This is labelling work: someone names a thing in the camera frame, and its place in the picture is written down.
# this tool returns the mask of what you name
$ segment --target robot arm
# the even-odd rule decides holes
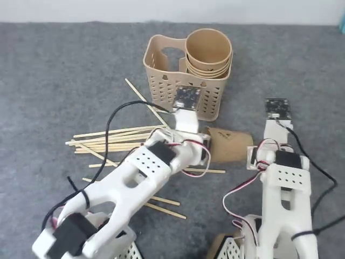
[[[264,138],[271,141],[249,147],[247,158],[248,169],[256,169],[258,161],[266,162],[268,167],[260,177],[263,183],[262,217],[246,217],[258,235],[257,247],[250,238],[248,226],[244,224],[243,228],[246,258],[317,259],[314,235],[291,241],[294,234],[312,229],[309,159],[294,153],[287,145],[285,127],[292,129],[287,100],[268,99],[266,110]]]
[[[202,165],[206,159],[203,144],[210,137],[197,133],[195,111],[175,112],[178,131],[156,129],[143,146],[129,154],[123,163],[99,182],[84,189],[89,206],[113,202],[110,216],[85,213],[82,193],[65,204],[58,228],[45,229],[33,244],[39,258],[113,259],[135,240],[128,227],[131,217],[169,180],[189,165]]]

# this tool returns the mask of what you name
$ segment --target plastic basket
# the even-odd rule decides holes
[[[171,111],[177,86],[201,88],[201,100],[197,110],[198,119],[213,121],[218,117],[220,100],[230,76],[232,53],[230,67],[224,78],[204,79],[186,73],[185,58],[178,61],[178,71],[168,71],[169,60],[162,50],[166,47],[174,47],[185,52],[185,41],[186,39],[174,39],[163,35],[151,37],[143,63],[146,68],[152,100],[155,104]]]

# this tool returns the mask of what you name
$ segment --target wooden stick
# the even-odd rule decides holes
[[[132,140],[146,139],[149,136],[150,136],[150,133],[142,133],[142,134],[134,134],[134,135],[130,135],[130,136],[109,137],[108,140],[109,140],[109,143],[114,143],[111,141],[117,141],[117,140],[119,140],[120,142],[132,141]],[[105,138],[73,140],[73,141],[67,141],[67,142],[65,142],[65,144],[70,145],[70,146],[74,146],[76,144],[94,143],[94,142],[97,142],[99,144],[105,143]]]
[[[108,147],[140,147],[142,146],[144,143],[143,142],[129,142],[129,143],[111,143],[108,144]],[[89,147],[89,148],[94,148],[94,147],[105,147],[104,144],[97,144],[97,143],[84,143],[84,146]]]
[[[104,156],[102,156],[102,155],[96,153],[96,152],[93,151],[92,149],[90,149],[90,148],[84,146],[83,144],[78,144],[77,146],[79,146],[79,147],[81,147],[81,148],[83,148],[83,149],[85,149],[85,150],[88,150],[89,153],[93,154],[94,156],[98,157],[99,159],[104,160]],[[113,165],[113,166],[115,166],[115,167],[118,166],[116,163],[114,163],[113,161],[110,161],[109,159],[107,159],[107,163],[109,163],[109,164],[111,164],[111,165]]]
[[[155,126],[144,126],[144,127],[135,127],[135,128],[114,129],[112,131],[109,131],[109,134],[119,133],[119,132],[127,132],[127,131],[135,131],[135,130],[153,130],[154,128],[158,128],[158,127],[165,127],[165,125],[155,125]],[[92,137],[92,136],[98,136],[98,135],[104,135],[104,134],[106,134],[105,131],[93,132],[93,133],[74,135],[73,138]]]
[[[160,198],[160,197],[157,197],[157,196],[152,196],[151,199],[155,200],[155,201],[165,202],[165,203],[168,203],[168,204],[171,204],[171,205],[175,205],[175,206],[180,206],[181,205],[178,201],[172,201],[172,200]]]
[[[146,101],[144,96],[141,95],[141,93],[134,87],[134,85],[131,84],[131,82],[125,78],[126,83],[129,85],[130,88],[136,93],[136,95],[143,101]],[[169,127],[168,124],[163,120],[163,118],[153,109],[153,107],[147,105],[147,107],[152,111],[152,113],[156,116],[156,118],[165,126]]]
[[[123,152],[123,151],[130,151],[132,148],[118,148],[118,149],[108,149],[108,152]],[[98,153],[104,153],[105,149],[92,149],[92,151],[98,152]],[[78,148],[76,151],[74,151],[75,154],[88,154],[89,151],[86,151],[82,148]]]
[[[160,212],[164,212],[164,213],[167,213],[167,214],[175,216],[175,217],[179,217],[180,219],[184,219],[184,220],[187,219],[187,217],[182,215],[182,214],[179,214],[179,213],[176,213],[176,212],[172,212],[171,210],[161,208],[159,206],[153,205],[153,204],[148,203],[148,202],[145,203],[144,206],[149,207],[151,209],[159,210]]]
[[[96,168],[96,167],[101,167],[101,163],[95,163],[93,165],[88,165],[89,168]],[[186,168],[185,169],[186,171],[188,172],[203,172],[205,169],[202,169],[202,168]],[[207,171],[208,173],[215,173],[215,174],[225,174],[226,171],[225,170],[219,170],[219,169],[208,169]]]
[[[188,172],[203,172],[205,171],[204,168],[186,168],[185,169]],[[218,170],[218,169],[208,169],[207,170],[208,173],[216,173],[216,174],[225,174],[226,171],[225,170]]]
[[[166,112],[166,111],[162,111],[160,109],[157,109],[156,107],[153,108],[156,112],[159,112],[159,113],[165,113],[165,114],[169,114],[169,112]]]
[[[85,177],[83,177],[82,180],[86,181],[86,182],[91,182],[91,179],[85,178]],[[151,199],[155,200],[155,201],[165,202],[165,203],[168,203],[168,204],[171,204],[171,205],[175,205],[175,206],[180,206],[181,205],[178,201],[172,201],[172,200],[164,199],[164,198],[157,197],[157,196],[152,196]]]

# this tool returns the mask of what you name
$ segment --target black cable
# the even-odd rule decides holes
[[[75,192],[77,192],[77,191],[78,191],[78,188],[75,186],[75,184],[74,184],[74,182],[72,181],[72,179],[71,179],[70,176],[67,176],[67,180],[68,180],[68,182],[70,183],[70,185],[72,186],[73,190],[74,190]]]
[[[159,105],[156,105],[154,103],[150,103],[150,102],[147,102],[147,101],[141,101],[141,100],[138,100],[138,101],[130,101],[128,103],[125,103],[125,104],[122,104],[120,105],[118,108],[115,109],[115,111],[111,114],[111,116],[109,117],[108,121],[107,121],[107,125],[106,125],[106,131],[105,131],[105,154],[104,154],[104,159],[103,159],[103,162],[102,162],[102,165],[101,167],[98,169],[97,173],[95,174],[95,176],[93,176],[91,182],[86,186],[88,187],[90,184],[94,183],[97,178],[99,177],[99,175],[101,174],[101,172],[103,171],[103,168],[107,162],[107,158],[108,158],[108,139],[109,139],[109,128],[110,128],[110,123],[112,122],[113,118],[115,117],[115,115],[117,114],[117,112],[129,105],[133,105],[133,104],[146,104],[146,105],[149,105],[149,106],[152,106],[152,107],[156,107],[162,111],[165,111],[167,113],[171,113],[169,112],[167,109],[159,106]],[[49,211],[48,213],[44,216],[43,218],[43,221],[42,221],[42,226],[41,226],[41,231],[43,231],[47,225],[47,222],[49,220],[49,218],[53,215],[53,213],[55,212],[56,209],[58,209],[59,207],[65,205],[65,203],[72,199],[73,197],[75,197],[78,193],[82,192],[84,197],[85,197],[85,200],[86,200],[86,206],[89,207],[89,199],[84,191],[84,189],[86,188],[84,187],[83,189],[81,190],[77,190],[75,191],[74,193],[70,194],[69,196],[65,197],[62,201],[60,201],[59,203],[57,203],[55,206],[53,206]]]
[[[281,127],[287,129],[291,134],[292,136],[295,137],[296,139],[296,142],[301,150],[301,152],[303,153],[303,155],[305,155],[307,158],[309,158],[311,164],[317,169],[319,170],[323,175],[325,175],[328,179],[331,179],[332,182],[333,182],[333,185],[331,187],[329,187],[327,190],[325,190],[320,196],[319,198],[316,200],[316,202],[314,203],[313,207],[312,207],[312,219],[314,218],[314,215],[315,215],[315,211],[317,209],[317,207],[320,205],[320,202],[322,201],[322,199],[327,195],[329,194],[331,191],[333,191],[337,186],[338,186],[338,182],[337,180],[331,176],[330,174],[328,174],[325,170],[323,170],[321,167],[319,167],[314,161],[313,159],[310,158],[310,156],[307,154],[307,152],[304,150],[303,148],[303,145],[300,141],[300,139],[298,138],[297,134],[292,130],[290,129],[289,127],[286,127],[284,125],[282,125],[280,123],[279,120],[276,120],[277,124],[280,125]],[[342,222],[343,220],[345,220],[345,215],[339,217],[338,219],[334,220],[334,221],[331,221],[330,223],[320,227],[320,228],[315,228],[313,230],[308,230],[308,231],[302,231],[302,232],[299,232],[299,233],[296,233],[295,235],[293,235],[291,237],[291,240],[293,241],[295,238],[299,237],[299,236],[304,236],[304,235],[316,235],[318,236],[321,232],[325,231],[326,229],[329,229],[337,224],[339,224],[340,222]]]
[[[315,228],[313,230],[309,230],[309,231],[303,231],[303,232],[299,232],[295,235],[293,235],[291,237],[291,240],[293,241],[295,238],[299,237],[299,236],[304,236],[304,235],[319,235],[321,232],[325,231],[326,229],[329,229],[337,224],[339,224],[340,222],[342,222],[343,220],[345,220],[345,215],[337,218],[336,220],[324,225],[323,227],[320,228]]]
[[[318,206],[320,205],[322,199],[323,199],[327,194],[329,194],[331,191],[333,191],[333,190],[338,186],[338,182],[337,182],[337,180],[336,180],[333,176],[331,176],[331,175],[328,174],[325,170],[323,170],[320,166],[318,166],[318,165],[314,162],[314,160],[307,154],[307,152],[306,152],[306,151],[304,150],[304,148],[303,148],[303,145],[302,145],[302,143],[301,143],[299,137],[297,136],[297,134],[296,134],[292,129],[290,129],[289,127],[286,127],[286,126],[282,125],[282,124],[280,123],[279,120],[276,120],[276,122],[277,122],[277,124],[279,124],[279,125],[282,126],[283,128],[287,129],[287,130],[291,133],[291,135],[295,137],[298,147],[300,148],[300,150],[301,150],[301,152],[303,153],[303,155],[305,155],[305,156],[310,160],[310,163],[311,163],[317,170],[319,170],[324,176],[326,176],[328,179],[332,180],[332,182],[333,182],[333,185],[332,185],[331,187],[329,187],[327,190],[325,190],[325,191],[318,197],[318,199],[316,200],[316,202],[315,202],[314,205],[312,206],[311,212],[312,212],[312,219],[313,219],[313,218],[314,218],[314,215],[315,215],[315,211],[316,211],[316,209],[318,208]]]

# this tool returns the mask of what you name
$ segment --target perforated plate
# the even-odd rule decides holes
[[[217,259],[240,259],[240,249],[232,237],[225,240]]]
[[[273,164],[266,171],[268,184],[303,190],[311,194],[311,176],[307,170]]]
[[[128,161],[145,173],[147,177],[157,182],[161,182],[171,173],[170,167],[145,146],[134,151],[128,157]]]
[[[130,247],[114,259],[142,259],[138,247],[133,242]]]

